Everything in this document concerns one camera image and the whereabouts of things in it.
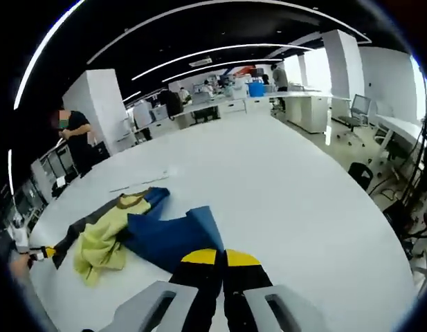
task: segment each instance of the yellow cloth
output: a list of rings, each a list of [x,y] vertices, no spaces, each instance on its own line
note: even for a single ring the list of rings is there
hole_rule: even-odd
[[[95,286],[102,268],[121,270],[125,265],[125,248],[116,241],[116,235],[127,227],[127,214],[142,214],[151,205],[143,194],[121,196],[116,207],[102,216],[94,225],[87,224],[80,234],[73,267],[87,286]]]

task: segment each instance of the window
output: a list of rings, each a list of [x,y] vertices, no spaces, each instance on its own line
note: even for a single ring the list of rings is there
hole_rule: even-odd
[[[284,59],[284,70],[287,74],[289,83],[302,84],[301,70],[297,55]]]
[[[318,50],[311,50],[304,53],[304,60],[308,85],[323,91],[330,92],[330,67],[325,48],[319,48]]]
[[[426,114],[426,93],[424,90],[424,81],[427,88],[427,79],[425,79],[419,70],[419,65],[414,57],[410,57],[412,62],[413,74],[415,76],[415,85],[416,85],[416,117],[418,120],[421,120]]]

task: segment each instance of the face mask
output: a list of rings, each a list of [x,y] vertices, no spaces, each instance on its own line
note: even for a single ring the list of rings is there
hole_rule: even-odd
[[[69,120],[67,119],[60,120],[60,129],[66,129],[68,125],[69,125]]]

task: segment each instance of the white desk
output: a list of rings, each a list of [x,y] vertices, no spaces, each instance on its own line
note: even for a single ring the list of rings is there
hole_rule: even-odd
[[[269,98],[284,98],[286,100],[286,120],[298,125],[309,133],[323,133],[327,126],[328,99],[349,102],[349,98],[339,97],[322,91],[287,91],[266,93],[262,97],[248,97],[234,100],[227,97],[218,97],[200,104],[191,104],[184,107],[184,111],[175,116],[186,116],[192,112],[201,111],[210,107],[218,107],[220,118],[242,116],[247,114],[263,113],[270,115],[271,105]],[[150,128],[155,132],[154,137],[179,130],[176,123],[168,118],[162,119],[140,128]]]
[[[419,137],[418,147],[420,147],[420,144],[422,142],[422,137],[419,136],[419,133],[421,133],[421,127],[417,124],[403,121],[398,118],[391,118],[390,116],[376,116],[376,118],[379,124],[383,125],[384,127],[387,127],[389,130],[385,135],[381,146],[379,147],[378,153],[370,163],[371,170],[374,170],[375,167],[378,165],[381,159],[381,155],[384,152],[385,147],[387,147],[387,144],[390,142],[393,133],[398,134],[412,145],[415,145],[418,142]]]
[[[270,98],[284,98],[285,120],[309,133],[323,133],[327,129],[327,111],[330,100],[349,102],[349,98],[338,97],[321,91],[287,91],[267,93]]]
[[[330,331],[391,331],[414,301],[408,261],[381,211],[335,160],[269,116],[190,127],[98,166],[46,208],[35,243],[57,243],[69,224],[119,194],[109,190],[168,169],[153,183],[171,192],[163,218],[209,205],[225,247],[257,257],[274,284],[323,312]],[[73,251],[58,271],[51,261],[30,271],[61,332],[101,329],[121,303],[170,277],[129,253],[122,271],[88,288],[73,271]],[[220,295],[211,331],[228,331],[223,305]]]

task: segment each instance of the black shirt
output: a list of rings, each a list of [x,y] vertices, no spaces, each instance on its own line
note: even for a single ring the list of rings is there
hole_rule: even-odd
[[[87,120],[84,114],[78,111],[71,111],[69,123],[67,125],[68,130],[75,130],[87,124],[89,124],[89,121]],[[73,155],[76,156],[76,154],[79,154],[81,151],[85,151],[89,145],[87,142],[87,133],[84,133],[82,135],[71,136],[67,143],[69,144],[72,157]]]

